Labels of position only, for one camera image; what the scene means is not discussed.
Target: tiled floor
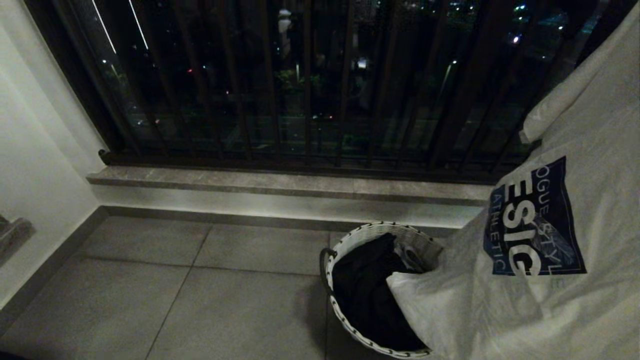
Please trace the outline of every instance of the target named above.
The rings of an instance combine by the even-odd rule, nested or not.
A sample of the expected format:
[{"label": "tiled floor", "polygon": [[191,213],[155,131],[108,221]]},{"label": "tiled floor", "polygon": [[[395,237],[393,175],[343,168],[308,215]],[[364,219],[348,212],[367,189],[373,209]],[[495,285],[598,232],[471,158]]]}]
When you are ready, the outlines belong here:
[{"label": "tiled floor", "polygon": [[317,275],[327,231],[111,217],[0,338],[57,359],[388,359],[351,339]]}]

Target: white wicker basket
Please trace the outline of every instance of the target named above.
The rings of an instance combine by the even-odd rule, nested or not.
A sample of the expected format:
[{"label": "white wicker basket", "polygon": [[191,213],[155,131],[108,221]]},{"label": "white wicker basket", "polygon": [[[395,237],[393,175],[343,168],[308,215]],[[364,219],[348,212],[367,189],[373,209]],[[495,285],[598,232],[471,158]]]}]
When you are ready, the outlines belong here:
[{"label": "white wicker basket", "polygon": [[[385,233],[396,235],[397,238],[409,238],[411,239],[411,241],[433,241],[429,238],[429,236],[408,225],[399,225],[395,222],[376,222],[373,224],[366,224],[348,233],[340,240],[340,242],[338,242],[338,244],[333,249],[322,250],[322,252],[320,253],[321,278],[323,279],[326,290],[329,293],[331,305],[333,307],[335,315],[342,322],[342,326],[345,328],[345,330],[347,330],[354,339],[361,342],[364,346],[371,348],[381,354],[392,356],[398,359],[418,359],[426,357],[431,352],[431,349],[429,348],[418,351],[396,351],[390,348],[381,347],[375,342],[367,339],[365,336],[360,334],[359,331],[351,326],[349,320],[347,320],[342,314],[340,306],[338,305],[338,302],[335,300],[335,297],[333,295],[332,273],[334,264],[353,249],[371,240],[375,240]],[[324,257],[326,254],[329,255],[329,260],[325,268]]]}]

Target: white wall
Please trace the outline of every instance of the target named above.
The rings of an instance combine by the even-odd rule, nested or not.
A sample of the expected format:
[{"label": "white wall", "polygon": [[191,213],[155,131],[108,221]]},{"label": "white wall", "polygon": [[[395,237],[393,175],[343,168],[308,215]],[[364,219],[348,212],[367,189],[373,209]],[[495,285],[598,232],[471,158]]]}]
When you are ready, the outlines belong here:
[{"label": "white wall", "polygon": [[0,307],[99,205],[105,146],[20,0],[0,1],[0,213],[36,234],[0,268]]}]

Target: window sill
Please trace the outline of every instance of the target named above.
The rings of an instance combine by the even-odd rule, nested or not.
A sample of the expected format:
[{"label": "window sill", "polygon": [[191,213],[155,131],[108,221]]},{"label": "window sill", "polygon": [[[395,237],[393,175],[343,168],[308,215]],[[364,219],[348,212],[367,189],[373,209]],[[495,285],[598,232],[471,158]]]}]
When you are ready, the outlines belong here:
[{"label": "window sill", "polygon": [[108,186],[468,206],[485,205],[492,190],[472,184],[122,166],[106,167],[87,180]]}]

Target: black cloth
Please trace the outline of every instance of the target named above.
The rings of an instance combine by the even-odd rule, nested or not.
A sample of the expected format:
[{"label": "black cloth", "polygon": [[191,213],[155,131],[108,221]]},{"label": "black cloth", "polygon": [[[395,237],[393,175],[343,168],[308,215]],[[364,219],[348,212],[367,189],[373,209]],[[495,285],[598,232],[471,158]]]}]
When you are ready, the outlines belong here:
[{"label": "black cloth", "polygon": [[9,354],[7,352],[0,351],[0,360],[27,360],[24,357],[18,355]]},{"label": "black cloth", "polygon": [[390,233],[353,249],[333,266],[333,292],[349,323],[382,347],[399,351],[426,348],[398,307],[387,277],[407,270],[394,253]]}]

